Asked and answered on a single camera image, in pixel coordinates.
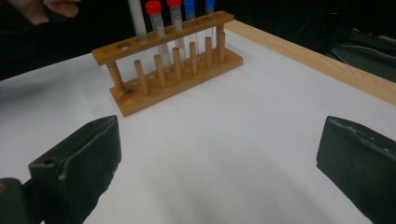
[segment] wooden peg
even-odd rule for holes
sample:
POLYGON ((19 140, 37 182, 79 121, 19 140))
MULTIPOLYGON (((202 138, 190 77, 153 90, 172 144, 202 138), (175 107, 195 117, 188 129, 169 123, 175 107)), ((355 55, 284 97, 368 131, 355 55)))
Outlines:
POLYGON ((108 73, 110 73, 111 79, 113 79, 114 86, 117 88, 117 90, 124 91, 125 87, 121 78, 120 70, 117 67, 117 63, 112 62, 112 63, 107 63, 106 65, 107 65, 108 73))
POLYGON ((191 73, 197 75, 197 52, 195 42, 190 42, 190 60, 191 60, 191 73))
POLYGON ((205 37, 205 54, 206 54, 206 69, 212 67, 212 38, 205 37))
POLYGON ((175 73, 177 81, 181 81, 181 60, 179 48, 172 48, 175 62, 175 73))
POLYGON ((224 33, 224 24, 216 26, 216 47, 219 48, 219 34, 224 33))
POLYGON ((149 88, 146 82, 145 73, 143 71, 143 66, 140 60, 134 61, 134 68, 136 69, 137 76, 139 78, 140 86, 142 87, 143 94, 149 95, 149 88))
POLYGON ((225 33, 219 34, 219 63, 224 63, 225 33))
POLYGON ((166 83, 165 83, 165 75, 163 73, 163 62, 161 61, 161 55, 159 54, 154 55, 154 62, 155 62, 155 67, 157 69, 157 75, 158 75, 158 79, 160 80, 161 87, 165 88, 166 83))

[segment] rack hole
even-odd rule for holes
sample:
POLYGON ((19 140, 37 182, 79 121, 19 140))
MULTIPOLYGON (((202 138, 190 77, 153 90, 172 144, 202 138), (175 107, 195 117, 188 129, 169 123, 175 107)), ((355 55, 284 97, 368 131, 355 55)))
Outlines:
POLYGON ((128 49, 129 47, 131 47, 130 42, 122 42, 117 45, 117 49, 128 49))

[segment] test tube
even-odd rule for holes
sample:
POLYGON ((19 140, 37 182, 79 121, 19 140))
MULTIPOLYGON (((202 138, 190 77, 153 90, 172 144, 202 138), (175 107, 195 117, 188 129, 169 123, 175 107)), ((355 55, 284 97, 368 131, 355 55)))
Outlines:
MULTIPOLYGON (((215 12, 215 0, 205 0, 205 12, 206 19, 212 20, 213 14, 215 12)), ((213 43, 213 28, 209 28, 205 31, 205 36, 209 36, 212 39, 213 43)))
MULTIPOLYGON (((186 18, 187 21, 189 22, 190 25, 195 26, 196 21, 195 21, 195 3, 194 0, 185 0, 183 2, 184 9, 186 11, 186 18)), ((195 49, 197 55, 199 55, 199 48, 198 48, 198 37, 197 34, 192 34, 189 36, 190 42, 195 43, 195 49)))
POLYGON ((129 10, 131 11, 132 21, 134 22, 134 33, 138 42, 148 41, 145 19, 143 18, 142 5, 140 0, 129 0, 129 10))
MULTIPOLYGON (((174 26, 176 31, 183 30, 183 19, 181 17, 181 0, 167 0, 167 5, 169 6, 171 12, 172 25, 174 26)), ((180 39, 175 40, 176 47, 180 50, 180 59, 184 62, 185 59, 185 48, 184 48, 184 39, 181 37, 180 39)))
MULTIPOLYGON (((161 15, 161 12, 163 11, 161 2, 160 1, 148 1, 146 3, 146 11, 149 14, 149 17, 151 19, 152 29, 156 32, 157 36, 164 36, 165 29, 163 27, 163 17, 161 15)), ((169 66, 170 66, 171 60, 170 60, 170 56, 169 56, 168 45, 165 43, 165 44, 158 46, 158 51, 160 52, 161 59, 163 61, 163 66, 165 67, 165 70, 167 72, 169 72, 169 66)))

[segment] wooden test tube rack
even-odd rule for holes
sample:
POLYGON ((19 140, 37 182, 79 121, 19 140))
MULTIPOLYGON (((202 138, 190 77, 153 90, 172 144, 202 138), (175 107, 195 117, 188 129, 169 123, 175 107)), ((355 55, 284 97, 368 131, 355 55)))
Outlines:
POLYGON ((232 20, 232 14, 217 11, 213 19, 207 16, 196 18, 195 25, 184 21, 182 31, 175 31, 173 26, 168 26, 165 27, 165 36, 156 36, 155 32, 149 32, 148 41, 144 43, 138 42, 137 37, 132 37, 93 50, 92 55, 97 63, 106 64, 113 79, 114 87, 110 88, 110 92, 122 115, 132 115, 242 65, 243 58, 225 48, 224 23, 232 20), (183 64, 178 48, 172 49, 174 63, 168 69, 169 72, 163 69, 160 55, 154 56, 156 71, 147 74, 144 73, 141 62, 136 60, 134 66, 137 78, 126 82, 122 80, 116 60, 212 27, 216 27, 217 45, 214 48, 211 38, 206 37, 205 52, 197 55, 195 43, 191 42, 190 45, 186 45, 186 48, 190 47, 190 58, 183 64))

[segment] red cap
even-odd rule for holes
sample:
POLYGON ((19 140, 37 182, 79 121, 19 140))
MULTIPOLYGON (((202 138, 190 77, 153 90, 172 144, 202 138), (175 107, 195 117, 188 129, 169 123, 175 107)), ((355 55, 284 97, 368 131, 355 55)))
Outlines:
POLYGON ((163 11, 160 1, 148 1, 146 3, 146 11, 148 14, 157 14, 163 11))
POLYGON ((181 6, 181 0, 166 0, 166 3, 169 7, 181 6))

